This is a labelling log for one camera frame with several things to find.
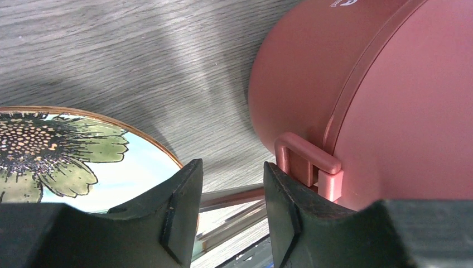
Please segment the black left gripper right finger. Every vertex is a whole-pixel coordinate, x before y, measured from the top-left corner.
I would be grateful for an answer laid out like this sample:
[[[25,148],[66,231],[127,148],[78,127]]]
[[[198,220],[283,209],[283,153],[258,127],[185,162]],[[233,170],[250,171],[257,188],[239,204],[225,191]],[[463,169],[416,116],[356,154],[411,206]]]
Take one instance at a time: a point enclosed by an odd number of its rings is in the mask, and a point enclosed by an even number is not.
[[[275,267],[471,267],[472,201],[379,200],[356,212],[264,164]]]

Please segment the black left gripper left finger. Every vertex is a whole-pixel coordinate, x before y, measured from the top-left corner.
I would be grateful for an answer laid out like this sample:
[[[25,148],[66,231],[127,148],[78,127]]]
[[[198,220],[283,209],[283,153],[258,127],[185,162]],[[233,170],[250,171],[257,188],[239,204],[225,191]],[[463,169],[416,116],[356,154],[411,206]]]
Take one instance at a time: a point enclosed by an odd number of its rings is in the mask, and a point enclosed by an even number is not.
[[[194,159],[171,178],[109,210],[1,205],[2,267],[189,267],[202,193]]]

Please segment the light green ceramic plate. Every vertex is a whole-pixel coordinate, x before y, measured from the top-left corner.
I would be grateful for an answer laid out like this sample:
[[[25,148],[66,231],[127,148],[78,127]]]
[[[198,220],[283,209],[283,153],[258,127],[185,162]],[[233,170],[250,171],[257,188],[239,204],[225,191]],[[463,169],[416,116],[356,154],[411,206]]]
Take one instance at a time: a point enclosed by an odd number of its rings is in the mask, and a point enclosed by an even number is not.
[[[148,134],[79,109],[1,108],[1,202],[117,213],[183,165]]]

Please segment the red lunch box with food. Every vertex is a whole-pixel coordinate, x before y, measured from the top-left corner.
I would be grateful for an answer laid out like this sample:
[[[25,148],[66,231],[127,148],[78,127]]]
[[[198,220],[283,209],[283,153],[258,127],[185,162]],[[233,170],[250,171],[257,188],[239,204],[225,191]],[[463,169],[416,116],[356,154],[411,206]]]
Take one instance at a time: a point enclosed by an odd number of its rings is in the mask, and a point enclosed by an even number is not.
[[[335,156],[339,205],[472,198],[472,2],[427,1],[361,82]]]

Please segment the red steel-lined lunch box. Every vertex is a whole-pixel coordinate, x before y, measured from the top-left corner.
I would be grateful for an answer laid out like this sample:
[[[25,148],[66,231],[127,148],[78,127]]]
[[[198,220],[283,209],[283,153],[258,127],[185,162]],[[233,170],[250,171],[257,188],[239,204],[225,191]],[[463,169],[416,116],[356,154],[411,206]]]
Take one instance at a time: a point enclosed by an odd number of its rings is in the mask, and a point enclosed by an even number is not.
[[[269,150],[295,133],[333,154],[370,67],[422,1],[303,1],[270,30],[253,63],[248,108]]]

